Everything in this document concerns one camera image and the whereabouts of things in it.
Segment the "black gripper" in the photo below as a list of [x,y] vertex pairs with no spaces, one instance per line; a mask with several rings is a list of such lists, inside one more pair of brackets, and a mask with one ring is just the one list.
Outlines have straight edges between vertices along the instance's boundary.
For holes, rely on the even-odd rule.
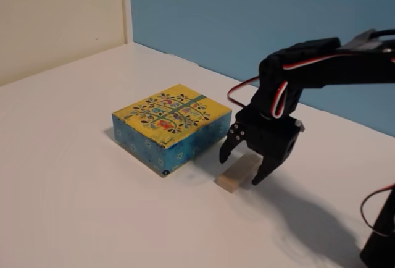
[[291,116],[266,119],[248,106],[236,114],[236,122],[229,127],[219,161],[225,163],[232,150],[245,140],[248,148],[264,157],[251,182],[256,186],[288,158],[304,130],[303,123]]

